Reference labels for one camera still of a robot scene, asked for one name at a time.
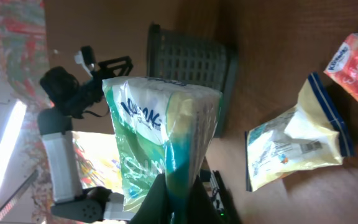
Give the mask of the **yellow snack bag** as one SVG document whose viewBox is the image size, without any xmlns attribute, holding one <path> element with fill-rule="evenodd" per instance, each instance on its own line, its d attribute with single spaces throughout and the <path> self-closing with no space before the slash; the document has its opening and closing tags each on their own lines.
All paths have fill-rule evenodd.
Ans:
<svg viewBox="0 0 358 224">
<path fill-rule="evenodd" d="M 317 73 L 295 106 L 245 133 L 246 189 L 254 192 L 296 171 L 340 166 L 354 155 L 349 130 Z"/>
</svg>

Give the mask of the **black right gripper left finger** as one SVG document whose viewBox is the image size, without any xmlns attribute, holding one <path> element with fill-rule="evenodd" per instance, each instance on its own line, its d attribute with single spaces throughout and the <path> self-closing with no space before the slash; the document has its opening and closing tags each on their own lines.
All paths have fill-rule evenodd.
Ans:
<svg viewBox="0 0 358 224">
<path fill-rule="evenodd" d="M 159 174 L 129 224 L 169 224 L 169 211 L 165 174 Z"/>
</svg>

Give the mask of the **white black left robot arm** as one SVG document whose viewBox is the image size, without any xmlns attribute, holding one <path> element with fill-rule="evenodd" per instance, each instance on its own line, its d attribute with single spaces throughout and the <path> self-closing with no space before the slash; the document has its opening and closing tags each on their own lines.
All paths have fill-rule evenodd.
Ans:
<svg viewBox="0 0 358 224">
<path fill-rule="evenodd" d="M 91 76 L 83 85 L 63 67 L 51 68 L 40 79 L 40 85 L 54 103 L 37 118 L 53 184 L 54 204 L 50 211 L 57 217 L 83 223 L 130 221 L 134 213 L 124 211 L 123 194 L 105 187 L 82 187 L 71 121 L 81 119 L 90 106 L 102 100 L 104 79 L 127 76 L 133 64 L 128 56 L 103 62 L 87 58 L 81 64 Z"/>
</svg>

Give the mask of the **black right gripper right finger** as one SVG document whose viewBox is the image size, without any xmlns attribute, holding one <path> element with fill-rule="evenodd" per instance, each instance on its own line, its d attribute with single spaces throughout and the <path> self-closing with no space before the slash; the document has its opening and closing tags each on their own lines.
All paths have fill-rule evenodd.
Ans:
<svg viewBox="0 0 358 224">
<path fill-rule="evenodd" d="M 217 211 L 213 207 L 203 183 L 197 177 L 188 198 L 187 224 L 222 224 Z"/>
</svg>

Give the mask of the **small teal tissue pack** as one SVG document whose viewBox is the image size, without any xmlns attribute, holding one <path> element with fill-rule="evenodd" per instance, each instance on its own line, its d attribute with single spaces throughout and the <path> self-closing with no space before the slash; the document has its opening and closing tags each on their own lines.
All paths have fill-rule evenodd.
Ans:
<svg viewBox="0 0 358 224">
<path fill-rule="evenodd" d="M 220 91 L 152 77 L 103 80 L 121 165 L 124 211 L 137 212 L 159 174 L 181 212 L 221 110 Z"/>
</svg>

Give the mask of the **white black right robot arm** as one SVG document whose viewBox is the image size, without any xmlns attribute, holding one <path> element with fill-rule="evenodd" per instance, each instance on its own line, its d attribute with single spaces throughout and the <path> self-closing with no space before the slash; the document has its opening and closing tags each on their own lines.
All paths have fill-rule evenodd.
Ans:
<svg viewBox="0 0 358 224">
<path fill-rule="evenodd" d="M 211 177 L 216 185 L 209 195 L 204 183 L 197 178 L 191 189 L 185 206 L 180 214 L 173 211 L 168 197 L 165 175 L 159 174 L 154 180 L 138 212 L 129 221 L 130 224 L 240 224 L 236 208 L 219 172 L 214 171 Z"/>
</svg>

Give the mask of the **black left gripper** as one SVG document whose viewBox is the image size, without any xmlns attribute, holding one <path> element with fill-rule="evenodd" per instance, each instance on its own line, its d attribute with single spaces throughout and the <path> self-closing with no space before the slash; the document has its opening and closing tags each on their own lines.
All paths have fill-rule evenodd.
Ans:
<svg viewBox="0 0 358 224">
<path fill-rule="evenodd" d="M 104 96 L 103 78 L 128 76 L 134 67 L 130 56 L 105 60 L 99 62 L 98 66 L 97 72 L 91 72 L 93 78 L 80 86 L 78 91 L 64 104 L 66 116 L 83 117 L 84 113 L 88 113 L 95 117 L 103 117 L 103 115 L 87 110 L 102 100 Z"/>
</svg>

